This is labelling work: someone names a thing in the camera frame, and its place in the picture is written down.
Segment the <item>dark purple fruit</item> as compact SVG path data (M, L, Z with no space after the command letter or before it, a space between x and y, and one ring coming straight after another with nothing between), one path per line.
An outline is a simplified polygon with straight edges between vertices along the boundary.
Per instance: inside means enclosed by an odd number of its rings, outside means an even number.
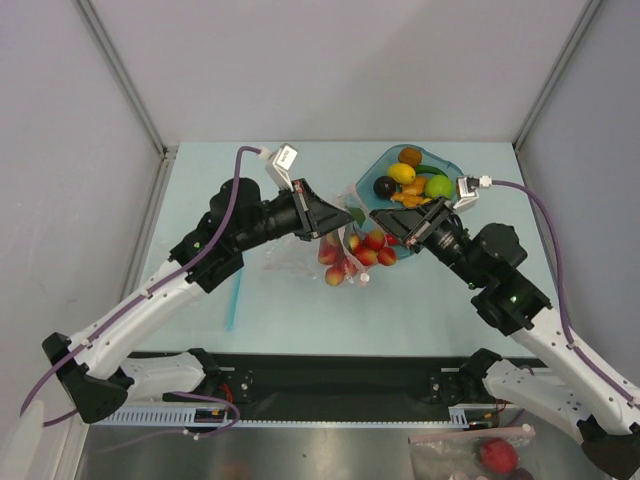
M380 198L390 200L397 192L397 182L389 176L380 176L373 183L373 192Z

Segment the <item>red strawberry bunch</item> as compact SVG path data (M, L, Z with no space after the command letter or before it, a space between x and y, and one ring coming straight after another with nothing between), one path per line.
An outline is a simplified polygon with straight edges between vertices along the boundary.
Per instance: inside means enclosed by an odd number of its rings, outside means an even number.
M391 267L398 262L398 254L386 242L380 228L366 226L368 217L356 207L348 207L353 221L321 238L317 260L326 267L325 282L332 287L343 283L366 285L369 271L375 266Z

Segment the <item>clear zip top bag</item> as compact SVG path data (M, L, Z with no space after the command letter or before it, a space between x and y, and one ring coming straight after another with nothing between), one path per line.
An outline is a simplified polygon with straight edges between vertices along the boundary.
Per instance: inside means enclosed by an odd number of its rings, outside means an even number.
M369 209L354 184L335 196L332 202L352 215L351 223L310 242L292 235L277 240L266 250L263 269L297 279L326 280L328 270L340 267L344 274L338 286L366 286L371 266L358 260L356 251L364 247L362 226L368 220Z

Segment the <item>yellow lemon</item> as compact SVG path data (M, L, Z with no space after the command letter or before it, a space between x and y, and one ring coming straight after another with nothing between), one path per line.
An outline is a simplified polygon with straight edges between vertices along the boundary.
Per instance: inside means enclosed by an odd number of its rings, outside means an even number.
M395 182L401 185L407 185L414 182L416 171L411 165L398 162L388 168L387 175Z

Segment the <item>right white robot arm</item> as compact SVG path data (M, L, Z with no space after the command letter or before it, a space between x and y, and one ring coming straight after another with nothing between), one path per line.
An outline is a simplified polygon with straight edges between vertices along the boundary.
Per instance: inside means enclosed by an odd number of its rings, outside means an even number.
M525 347L560 380L552 385L520 372L486 349L470 359L461 376L473 401L490 395L555 425L586 457L613 479L639 471L639 388L563 320L550 299L518 269L527 253L515 229L489 223L474 237L453 205L431 201L417 208L377 209L374 222L414 253L431 252L470 288L476 313L489 326Z

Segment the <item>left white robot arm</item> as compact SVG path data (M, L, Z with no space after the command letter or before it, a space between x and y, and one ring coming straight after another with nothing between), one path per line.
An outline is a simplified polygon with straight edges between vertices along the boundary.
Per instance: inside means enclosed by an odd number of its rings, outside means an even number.
M244 252L289 234L303 241L318 239L352 219L318 197L303 179L272 200L261 198L252 179L225 182L197 227L143 286L85 330L70 337L53 333L43 341L76 412L92 424L127 401L214 397L222 373L204 349L142 359L131 359L130 353L171 316L242 269Z

